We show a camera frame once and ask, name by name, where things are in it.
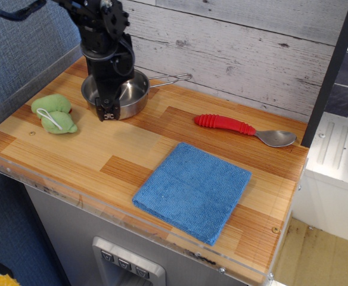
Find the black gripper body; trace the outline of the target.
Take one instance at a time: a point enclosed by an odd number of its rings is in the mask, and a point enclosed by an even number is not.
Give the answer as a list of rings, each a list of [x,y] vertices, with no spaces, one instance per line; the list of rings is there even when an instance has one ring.
[[[114,104],[120,87],[134,77],[135,54],[131,36],[112,41],[105,33],[82,33],[81,47],[95,80],[101,104]]]

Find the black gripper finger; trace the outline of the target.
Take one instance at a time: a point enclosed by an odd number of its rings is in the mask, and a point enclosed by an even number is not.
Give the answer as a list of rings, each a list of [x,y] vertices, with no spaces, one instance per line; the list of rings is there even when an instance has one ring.
[[[119,120],[120,119],[120,100],[114,100],[112,108],[111,108],[111,113],[112,113],[112,119],[113,120]]]
[[[104,121],[104,109],[101,105],[101,99],[100,97],[96,97],[95,99],[95,108],[96,108],[96,113],[101,122]]]

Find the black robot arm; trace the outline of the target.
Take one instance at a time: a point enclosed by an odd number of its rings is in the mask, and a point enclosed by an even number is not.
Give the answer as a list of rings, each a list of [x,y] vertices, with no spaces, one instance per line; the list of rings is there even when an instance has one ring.
[[[134,77],[129,14],[120,1],[57,1],[79,30],[88,73],[97,88],[98,118],[120,119],[121,86]]]

